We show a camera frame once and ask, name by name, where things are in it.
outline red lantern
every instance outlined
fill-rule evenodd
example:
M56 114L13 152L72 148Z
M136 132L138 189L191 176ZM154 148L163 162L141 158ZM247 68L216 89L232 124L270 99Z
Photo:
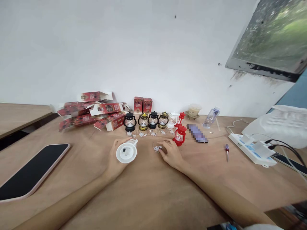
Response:
M180 113L180 115L179 115L179 117L178 117L178 122L177 122L177 124L175 124L175 129L178 129L179 128L179 126L181 125L181 122L182 122L182 119L185 117L185 113L184 112L181 112Z
M175 137L173 138L173 141L176 143L177 146L181 146L185 141L185 132L186 127L179 125L179 128L175 132Z

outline red product box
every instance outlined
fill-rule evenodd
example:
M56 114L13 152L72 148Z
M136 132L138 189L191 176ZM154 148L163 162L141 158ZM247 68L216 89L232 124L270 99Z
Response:
M86 114L86 115L81 115L78 117L68 118L60 123L59 132L61 132L62 130L66 128L73 127L73 126L78 127L82 125L92 124L105 117L106 115L91 116L90 114Z
M134 114L142 114L143 98L134 97Z
M113 113L110 116L97 121L94 124L94 127L100 131L103 129L103 127L106 127L107 131L113 131L123 125L126 113L126 111Z
M57 111L60 116L71 115L77 117L90 113L90 106L93 104L101 104L100 102L68 102L64 104L64 108Z
M90 109L86 109L88 104L81 104L76 106L65 107L57 111L60 116L71 115L72 117L77 117L85 115L90 112Z
M151 98L143 98L143 112L147 115L151 113L153 100Z
M91 103L91 102L66 102L64 104L64 108L71 107L71 106L80 106L80 105L84 105L84 104L89 105L89 103Z
M81 93L78 95L79 102L90 102L90 101L109 101L113 100L113 94L110 93L103 93L103 92L88 92L88 93Z
M123 111L122 103L94 104L89 106L92 116Z

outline white cable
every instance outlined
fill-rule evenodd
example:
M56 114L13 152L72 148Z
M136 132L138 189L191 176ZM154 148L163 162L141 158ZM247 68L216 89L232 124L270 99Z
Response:
M260 135L263 135L263 136L266 136L266 137L268 137L268 138L270 138L270 139L273 139L273 138L271 138L270 136L268 136L268 135L265 135L265 134L260 134ZM288 156L287 156L287 154L286 154L286 151L284 150L284 147L282 147L281 146L281 150L284 152L284 156L285 156L285 158L287 158L287 161L290 163L290 165L293 167L293 169L303 178L303 180L306 182L306 184L307 184L307 180L306 180L306 178L302 175L302 173L292 164L292 162L290 161L290 159L288 158Z
M302 173L292 164L292 162L290 161L290 159L288 158L286 151L284 150L284 148L281 146L281 150L284 152L285 157L287 158L288 162L290 163L290 165L293 167L293 169L295 171L297 171L297 173L303 178L303 180L306 182L307 184L307 180L306 178L302 175Z
M235 122L237 122L237 121L241 121L241 120L243 120L243 118L242 119L240 119L240 120L236 120L236 121L234 121L233 123L232 123L232 126L227 126L226 128L228 128L230 131L231 131L231 133L233 133L233 131L230 129L231 127L234 127L234 123Z
M226 128L228 128L230 131L231 131L231 133L233 133L233 131L230 129L231 127L234 127L234 123L235 122L237 122L237 121L244 121L243 120L243 118L242 119L240 119L240 120L236 120L236 121L234 121L233 123L232 123L232 126L227 126ZM271 138L271 137L269 137L268 135L265 135L265 134L259 134L259 135L263 135L263 136L266 136L266 137L268 137L268 138L270 138L270 139L273 139L273 138ZM297 173L303 178L303 180L306 182L306 184L307 184L307 179L302 175L302 173L292 164L292 162L290 161L290 159L288 158L288 156L287 156L287 154L286 154L286 152L285 152L285 150L284 150L284 148L281 146L281 150L284 152L284 156L285 156L285 158L287 158L287 161L290 163L290 165L294 168L294 170L295 171L297 171Z
M248 123L248 122L246 122L245 120L243 120L243 118L242 118L242 121L244 121L245 123ZM250 123L248 123L248 124L250 124Z

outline black lantern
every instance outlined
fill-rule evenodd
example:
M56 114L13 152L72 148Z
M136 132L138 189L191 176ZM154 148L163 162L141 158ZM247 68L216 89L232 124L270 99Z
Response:
M156 113L156 111L153 111L151 112L151 114L149 114L148 122L149 122L150 129L155 129L157 127L158 114Z
M138 119L138 124L139 124L138 127L139 130L142 131L147 130L149 122L146 113L142 113L142 115L140 115L140 118Z
M137 125L137 120L133 113L129 112L125 115L124 118L124 126L126 127L127 132L133 132L135 130L135 126Z
M165 128L168 121L169 121L169 115L167 114L167 112L162 113L158 118L158 127Z

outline screwdriver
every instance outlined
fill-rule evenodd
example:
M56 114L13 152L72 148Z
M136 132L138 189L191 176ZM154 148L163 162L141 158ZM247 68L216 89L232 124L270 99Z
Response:
M225 150L227 151L227 161L229 161L229 158L228 158L229 145L225 145Z

